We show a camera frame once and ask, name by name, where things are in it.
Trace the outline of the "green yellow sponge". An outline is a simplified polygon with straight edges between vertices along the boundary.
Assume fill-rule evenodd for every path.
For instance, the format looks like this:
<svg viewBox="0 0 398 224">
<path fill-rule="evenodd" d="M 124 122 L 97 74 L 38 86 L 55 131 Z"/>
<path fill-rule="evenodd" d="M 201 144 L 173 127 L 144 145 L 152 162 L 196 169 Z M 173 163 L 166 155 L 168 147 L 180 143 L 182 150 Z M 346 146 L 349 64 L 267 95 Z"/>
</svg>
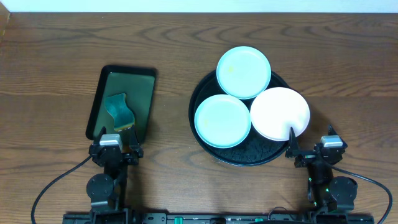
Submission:
<svg viewBox="0 0 398 224">
<path fill-rule="evenodd" d="M 114 120 L 115 131 L 129 129 L 135 125 L 135 115 L 127 106 L 125 93 L 106 97 L 104 105 L 106 111 Z"/>
</svg>

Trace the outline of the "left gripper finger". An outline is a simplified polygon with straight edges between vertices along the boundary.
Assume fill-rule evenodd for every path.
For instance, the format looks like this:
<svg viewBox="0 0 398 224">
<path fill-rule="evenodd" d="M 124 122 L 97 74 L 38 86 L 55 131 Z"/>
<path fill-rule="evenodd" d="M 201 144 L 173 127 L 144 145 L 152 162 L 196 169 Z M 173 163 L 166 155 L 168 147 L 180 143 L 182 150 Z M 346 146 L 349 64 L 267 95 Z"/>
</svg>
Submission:
<svg viewBox="0 0 398 224">
<path fill-rule="evenodd" d="M 137 139 L 137 135 L 136 135 L 136 130 L 135 130 L 135 125 L 134 124 L 130 127 L 129 148 L 130 149 L 139 149 L 140 148 L 140 144 L 139 144 L 139 141 Z"/>
<path fill-rule="evenodd" d="M 102 135 L 104 135 L 104 134 L 106 134 L 106 127 L 105 127 L 105 126 L 103 126 L 103 127 L 101 128 L 101 130 L 99 131 L 99 133 L 98 133 L 97 136 L 94 136 L 94 137 L 93 137 L 93 144 L 94 144 L 94 145 L 99 145 L 99 144 L 100 144 L 100 141 L 101 141 L 101 137 L 102 137 Z"/>
</svg>

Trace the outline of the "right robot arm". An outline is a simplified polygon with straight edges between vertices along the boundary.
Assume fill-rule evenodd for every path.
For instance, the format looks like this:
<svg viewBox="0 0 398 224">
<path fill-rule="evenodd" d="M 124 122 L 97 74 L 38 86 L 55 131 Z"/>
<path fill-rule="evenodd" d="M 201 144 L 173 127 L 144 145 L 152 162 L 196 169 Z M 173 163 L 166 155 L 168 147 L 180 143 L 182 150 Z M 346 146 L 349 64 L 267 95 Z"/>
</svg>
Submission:
<svg viewBox="0 0 398 224">
<path fill-rule="evenodd" d="M 344 176 L 333 175 L 333 165 L 342 160 L 347 143 L 332 126 L 322 136 L 313 150 L 299 147 L 294 129 L 289 129 L 289 143 L 285 156 L 295 159 L 296 168 L 308 171 L 308 200 L 315 208 L 309 210 L 303 220 L 309 223 L 348 223 L 348 213 L 354 210 L 358 184 Z"/>
</svg>

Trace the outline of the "mint green plate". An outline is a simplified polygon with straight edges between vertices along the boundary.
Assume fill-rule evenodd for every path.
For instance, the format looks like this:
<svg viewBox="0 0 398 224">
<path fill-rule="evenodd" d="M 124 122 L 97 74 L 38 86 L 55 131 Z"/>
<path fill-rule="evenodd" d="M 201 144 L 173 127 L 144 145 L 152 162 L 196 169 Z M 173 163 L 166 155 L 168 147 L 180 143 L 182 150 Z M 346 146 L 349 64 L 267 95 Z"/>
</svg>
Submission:
<svg viewBox="0 0 398 224">
<path fill-rule="evenodd" d="M 248 100 L 263 92 L 271 81 L 271 65 L 258 49 L 234 47 L 224 53 L 216 67 L 221 89 L 236 98 Z"/>
<path fill-rule="evenodd" d="M 194 127 L 206 144 L 226 149 L 246 139 L 251 130 L 251 118 L 241 100 L 225 94 L 213 95 L 198 106 Z"/>
</svg>

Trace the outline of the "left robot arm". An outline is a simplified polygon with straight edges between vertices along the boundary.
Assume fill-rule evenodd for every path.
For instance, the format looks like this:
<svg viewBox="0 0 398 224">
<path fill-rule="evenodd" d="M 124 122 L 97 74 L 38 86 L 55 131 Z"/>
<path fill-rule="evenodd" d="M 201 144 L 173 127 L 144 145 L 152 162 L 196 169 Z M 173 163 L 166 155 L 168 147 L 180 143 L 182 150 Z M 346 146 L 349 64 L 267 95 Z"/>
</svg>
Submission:
<svg viewBox="0 0 398 224">
<path fill-rule="evenodd" d="M 119 134 L 108 134 L 103 127 L 99 137 L 89 147 L 93 162 L 103 168 L 86 185 L 91 200 L 90 223 L 139 223 L 141 218 L 132 209 L 125 207 L 128 167 L 139 164 L 143 157 L 135 126 L 129 128 L 129 151 L 123 151 Z"/>
</svg>

